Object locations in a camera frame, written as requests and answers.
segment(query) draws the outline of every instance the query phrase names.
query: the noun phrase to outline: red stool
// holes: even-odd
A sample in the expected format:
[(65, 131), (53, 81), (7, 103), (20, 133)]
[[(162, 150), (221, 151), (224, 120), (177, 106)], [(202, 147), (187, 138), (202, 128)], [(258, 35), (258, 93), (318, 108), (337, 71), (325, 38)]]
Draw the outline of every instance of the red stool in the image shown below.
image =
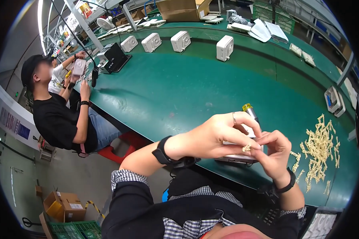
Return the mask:
[(98, 151), (98, 154), (120, 164), (129, 154), (146, 145), (144, 139), (134, 131), (129, 131), (122, 134), (119, 139), (128, 142), (130, 145), (123, 157), (115, 155), (113, 153), (114, 148), (112, 146), (107, 146), (101, 149)]

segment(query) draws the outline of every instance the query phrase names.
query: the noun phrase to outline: person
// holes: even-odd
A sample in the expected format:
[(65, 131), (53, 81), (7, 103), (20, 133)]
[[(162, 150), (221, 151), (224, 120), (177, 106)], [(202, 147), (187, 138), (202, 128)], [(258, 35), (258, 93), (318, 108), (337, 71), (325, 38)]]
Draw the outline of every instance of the person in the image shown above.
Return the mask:
[(80, 111), (72, 112), (65, 104), (79, 76), (65, 81), (59, 95), (48, 91), (52, 63), (42, 55), (33, 55), (23, 64), (21, 81), (33, 93), (33, 120), (41, 136), (51, 145), (75, 150), (81, 156), (110, 145), (121, 132), (89, 107), (90, 87), (81, 82)]
[[(246, 136), (243, 123), (253, 128), (256, 140)], [(236, 145), (224, 145), (223, 141)], [(251, 150), (242, 152), (247, 145)], [(267, 145), (267, 155), (261, 145)], [(246, 112), (214, 115), (189, 132), (145, 146), (127, 156), (112, 173), (113, 194), (101, 226), (102, 237), (297, 238), (306, 208), (298, 184), (292, 184), (292, 171), (286, 168), (290, 150), (291, 143), (281, 132), (261, 131)], [(170, 183), (167, 202), (153, 203), (147, 177), (165, 161), (171, 164), (186, 156), (212, 160), (235, 154), (255, 157), (276, 188), (284, 191), (279, 196), (280, 217), (271, 226), (242, 208), (239, 194), (190, 169), (180, 171)]]
[[(69, 57), (67, 60), (63, 61), (61, 64), (57, 65), (57, 58), (51, 56), (49, 60), (52, 63), (53, 73), (52, 79), (48, 84), (48, 91), (59, 94), (62, 90), (64, 90), (63, 80), (60, 78), (62, 70), (67, 68), (67, 66), (74, 62), (74, 60), (82, 59), (84, 57), (85, 51), (80, 51), (79, 53), (76, 53), (73, 56)], [(70, 108), (69, 99), (67, 101), (67, 107)]]

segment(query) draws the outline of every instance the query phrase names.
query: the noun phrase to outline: plastic bag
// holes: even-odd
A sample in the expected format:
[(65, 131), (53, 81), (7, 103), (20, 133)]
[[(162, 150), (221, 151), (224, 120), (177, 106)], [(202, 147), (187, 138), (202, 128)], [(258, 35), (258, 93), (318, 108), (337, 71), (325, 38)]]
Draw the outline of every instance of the plastic bag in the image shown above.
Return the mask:
[(232, 23), (240, 23), (243, 25), (248, 24), (248, 21), (246, 19), (244, 19), (243, 17), (241, 17), (235, 13), (232, 13), (232, 15), (227, 20), (229, 21), (230, 24), (232, 24)]
[(235, 10), (227, 10), (226, 11), (226, 19), (229, 19), (229, 17), (231, 17), (232, 14), (237, 14), (237, 12)]

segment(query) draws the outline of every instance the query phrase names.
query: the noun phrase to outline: jeans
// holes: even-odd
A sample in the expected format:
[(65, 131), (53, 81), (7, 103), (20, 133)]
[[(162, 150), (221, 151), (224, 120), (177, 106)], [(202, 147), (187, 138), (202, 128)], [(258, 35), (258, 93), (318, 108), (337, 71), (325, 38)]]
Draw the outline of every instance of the jeans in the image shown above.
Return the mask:
[(109, 121), (99, 115), (95, 110), (89, 107), (88, 114), (97, 133), (97, 149), (94, 152), (110, 145), (112, 141), (118, 138), (122, 133)]

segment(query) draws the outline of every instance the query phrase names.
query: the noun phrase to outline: white t-shirt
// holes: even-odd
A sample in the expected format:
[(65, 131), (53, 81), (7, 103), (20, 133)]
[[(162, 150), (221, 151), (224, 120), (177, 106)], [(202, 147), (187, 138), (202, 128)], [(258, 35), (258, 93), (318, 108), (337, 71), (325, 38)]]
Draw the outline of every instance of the white t-shirt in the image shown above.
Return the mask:
[(48, 84), (48, 91), (52, 93), (60, 93), (62, 87), (64, 86), (62, 84), (62, 79), (58, 77), (58, 75), (61, 74), (61, 71), (63, 70), (62, 64), (59, 64), (53, 69), (52, 79)]

